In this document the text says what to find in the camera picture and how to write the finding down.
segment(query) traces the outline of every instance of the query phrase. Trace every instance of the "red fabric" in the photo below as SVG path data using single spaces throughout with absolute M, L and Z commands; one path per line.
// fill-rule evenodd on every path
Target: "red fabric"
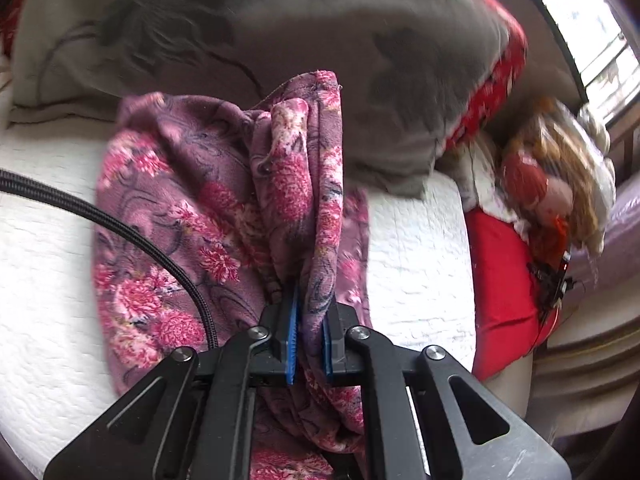
M 0 34 L 2 34 L 2 51 L 7 57 L 11 57 L 14 46 L 15 31 L 18 28 L 20 11 L 24 0 L 11 0 L 9 5 L 0 12 Z
M 485 380 L 551 334 L 554 311 L 540 327 L 537 283 L 527 269 L 529 247 L 513 226 L 476 208 L 465 214 L 476 296 L 473 374 Z
M 511 92 L 527 58 L 527 38 L 516 19 L 497 0 L 482 0 L 500 17 L 509 31 L 509 41 L 489 77 L 471 97 L 466 114 L 447 139 L 447 149 L 471 139 L 495 114 Z
M 526 150 L 510 153 L 502 160 L 500 182 L 507 195 L 531 211 L 546 195 L 546 174 Z

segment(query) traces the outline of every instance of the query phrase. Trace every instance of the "blue gripper pad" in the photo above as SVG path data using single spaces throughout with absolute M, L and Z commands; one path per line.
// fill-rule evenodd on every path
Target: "blue gripper pad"
M 287 335 L 287 384 L 293 384 L 293 377 L 296 374 L 296 361 L 298 359 L 298 302 L 300 300 L 300 288 L 296 285 L 293 290 L 291 300 L 291 311 L 289 313 L 289 334 Z
M 324 316 L 322 320 L 322 360 L 324 361 L 324 374 L 331 382 L 334 368 L 331 366 L 331 339 L 329 338 L 329 321 Z

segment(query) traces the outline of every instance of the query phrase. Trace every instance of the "window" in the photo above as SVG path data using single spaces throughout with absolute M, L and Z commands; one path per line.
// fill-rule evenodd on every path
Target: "window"
M 640 90 L 640 66 L 605 0 L 542 0 L 574 56 L 587 96 L 610 121 Z

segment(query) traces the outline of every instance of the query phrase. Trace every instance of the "purple floral fabric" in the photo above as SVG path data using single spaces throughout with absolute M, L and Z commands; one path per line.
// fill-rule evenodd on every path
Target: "purple floral fabric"
M 298 76 L 248 111 L 200 96 L 127 98 L 116 124 L 97 205 L 186 270 L 221 345 L 300 279 L 296 383 L 260 392 L 252 478 L 327 478 L 319 448 L 362 455 L 359 389 L 328 388 L 321 370 L 320 326 L 334 293 L 370 325 L 367 204 L 359 190 L 343 191 L 335 75 Z M 94 285 L 119 393 L 173 348 L 206 349 L 185 291 L 99 227 Z

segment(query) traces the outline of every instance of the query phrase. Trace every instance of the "white quilted bedspread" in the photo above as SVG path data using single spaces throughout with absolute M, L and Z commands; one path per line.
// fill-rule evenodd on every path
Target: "white quilted bedspread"
M 0 118 L 9 100 L 5 89 Z M 2 126 L 0 167 L 92 200 L 110 133 L 110 124 L 78 118 Z M 90 245 L 84 219 L 0 194 L 0 432 L 39 477 L 115 398 Z M 374 326 L 411 348 L 438 343 L 470 368 L 473 286 L 453 182 L 431 177 L 425 202 L 372 192 L 369 258 Z

